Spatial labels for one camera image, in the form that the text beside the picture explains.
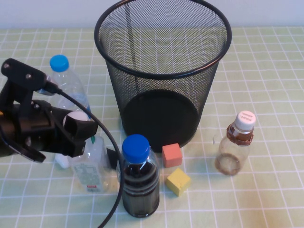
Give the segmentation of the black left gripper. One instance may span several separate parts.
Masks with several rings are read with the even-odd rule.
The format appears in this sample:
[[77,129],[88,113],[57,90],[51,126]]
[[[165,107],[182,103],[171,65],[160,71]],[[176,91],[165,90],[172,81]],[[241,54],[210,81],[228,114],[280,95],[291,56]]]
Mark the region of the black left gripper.
[[38,151],[58,152],[69,157],[82,155],[85,139],[95,136],[98,124],[90,120],[75,119],[67,115],[70,112],[52,107],[42,100],[17,104],[16,141],[25,144],[30,137],[31,147]]

